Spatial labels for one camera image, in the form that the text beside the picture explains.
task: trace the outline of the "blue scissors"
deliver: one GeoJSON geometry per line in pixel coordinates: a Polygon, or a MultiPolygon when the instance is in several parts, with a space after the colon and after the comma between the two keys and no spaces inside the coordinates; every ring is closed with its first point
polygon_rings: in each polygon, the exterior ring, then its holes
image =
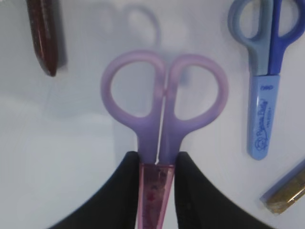
{"type": "Polygon", "coordinates": [[[305,0],[294,0],[299,19],[286,35],[279,36],[282,0],[261,0],[258,33],[246,38],[240,28],[240,17],[251,0],[236,0],[231,6],[228,26],[232,36],[249,51],[251,80],[248,124],[248,152],[256,160],[267,156],[280,71],[286,48],[305,31],[305,0]]]}
{"type": "Polygon", "coordinates": [[[132,129],[138,137],[138,153],[141,158],[138,228],[161,229],[181,142],[190,132],[214,121],[224,109],[228,97],[225,73],[214,61],[200,55],[179,56],[167,71],[165,62],[157,54],[133,51],[117,57],[108,65],[102,77],[101,95],[111,116],[132,129]],[[152,109],[146,117],[135,117],[123,111],[111,93],[115,74],[133,62],[147,62],[155,69],[152,109]],[[207,69],[214,75],[218,95],[215,103],[205,113],[191,120],[180,120],[174,113],[177,89],[183,69],[191,65],[207,69]]]}

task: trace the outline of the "white surface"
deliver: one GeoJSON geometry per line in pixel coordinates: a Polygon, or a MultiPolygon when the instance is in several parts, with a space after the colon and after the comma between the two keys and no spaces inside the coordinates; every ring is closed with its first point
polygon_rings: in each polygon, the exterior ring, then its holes
{"type": "MultiPolygon", "coordinates": [[[[128,23],[120,18],[122,8],[135,3],[158,18],[162,44],[154,49],[167,61],[182,52],[198,53],[217,61],[228,76],[230,95],[224,112],[208,127],[187,136],[182,150],[244,210],[278,229],[303,229],[305,198],[278,217],[269,213],[259,198],[305,158],[301,99],[305,37],[285,54],[269,156],[254,161],[246,152],[247,50],[227,29],[232,2],[62,0],[68,63],[55,78],[45,76],[36,60],[24,1],[2,2],[0,228],[51,226],[103,185],[126,151],[136,149],[132,131],[107,114],[99,93],[101,74],[114,57],[153,45],[153,27],[145,16],[135,13],[128,23]],[[113,7],[116,14],[110,11],[113,7]]],[[[255,34],[257,10],[251,12],[257,3],[248,6],[248,14],[244,14],[242,27],[249,36],[255,34]]],[[[287,3],[285,9],[282,32],[296,20],[295,9],[287,3]]],[[[216,95],[209,75],[202,77],[203,71],[196,68],[188,73],[176,109],[181,118],[202,112],[216,95]]],[[[151,93],[151,68],[136,64],[119,77],[115,98],[128,111],[143,114],[151,93]]],[[[164,228],[177,228],[173,192],[164,228]]]]}

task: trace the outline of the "pink blade cover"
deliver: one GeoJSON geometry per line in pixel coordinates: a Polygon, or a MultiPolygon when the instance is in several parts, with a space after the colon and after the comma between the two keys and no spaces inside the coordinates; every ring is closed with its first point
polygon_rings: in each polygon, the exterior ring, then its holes
{"type": "Polygon", "coordinates": [[[174,165],[140,164],[138,229],[162,229],[174,165]]]}

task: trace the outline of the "scissor handle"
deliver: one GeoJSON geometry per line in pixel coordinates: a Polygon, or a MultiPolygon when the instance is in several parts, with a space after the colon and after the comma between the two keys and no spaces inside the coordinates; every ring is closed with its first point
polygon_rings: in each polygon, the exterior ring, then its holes
{"type": "Polygon", "coordinates": [[[232,36],[249,51],[253,75],[267,75],[274,0],[261,0],[258,33],[247,38],[240,28],[240,18],[246,5],[252,0],[236,0],[229,11],[228,27],[232,36]]]}
{"type": "Polygon", "coordinates": [[[305,31],[305,1],[294,0],[299,9],[299,19],[293,29],[285,34],[279,36],[279,24],[282,0],[274,0],[273,11],[273,25],[271,35],[270,47],[270,61],[269,61],[269,75],[278,75],[282,68],[283,57],[286,48],[298,38],[300,38],[305,31]]]}
{"type": "Polygon", "coordinates": [[[228,98],[228,81],[222,68],[214,61],[200,55],[183,55],[172,64],[166,91],[163,129],[161,135],[159,163],[174,164],[183,138],[192,131],[214,121],[223,111],[228,98]],[[178,119],[174,107],[180,77],[184,68],[198,66],[210,71],[218,84],[218,94],[214,104],[203,114],[190,120],[178,119]]]}
{"type": "Polygon", "coordinates": [[[154,164],[157,158],[165,74],[165,63],[157,54],[150,51],[133,51],[112,61],[102,76],[101,96],[103,103],[113,118],[137,134],[138,151],[143,163],[154,164]],[[135,117],[122,110],[114,101],[111,93],[111,84],[115,74],[122,67],[133,62],[148,62],[155,69],[152,109],[145,117],[135,117]]]}

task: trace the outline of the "purple scissors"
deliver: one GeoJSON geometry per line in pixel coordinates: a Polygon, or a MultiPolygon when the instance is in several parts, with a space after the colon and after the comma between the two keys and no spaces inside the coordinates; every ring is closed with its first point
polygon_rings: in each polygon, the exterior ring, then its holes
{"type": "Polygon", "coordinates": [[[151,51],[133,51],[112,61],[106,68],[101,82],[102,100],[108,112],[114,119],[131,128],[138,137],[138,153],[141,158],[139,229],[162,228],[173,181],[175,159],[183,138],[214,121],[223,111],[228,98],[228,82],[224,71],[206,57],[193,54],[179,56],[170,67],[167,88],[166,73],[166,64],[157,54],[151,51]],[[111,83],[115,74],[133,62],[148,62],[155,69],[152,109],[145,117],[135,117],[123,111],[111,93],[111,83]],[[209,70],[218,84],[218,95],[215,103],[204,114],[190,120],[180,120],[174,113],[174,106],[181,73],[188,66],[199,66],[209,70]]]}

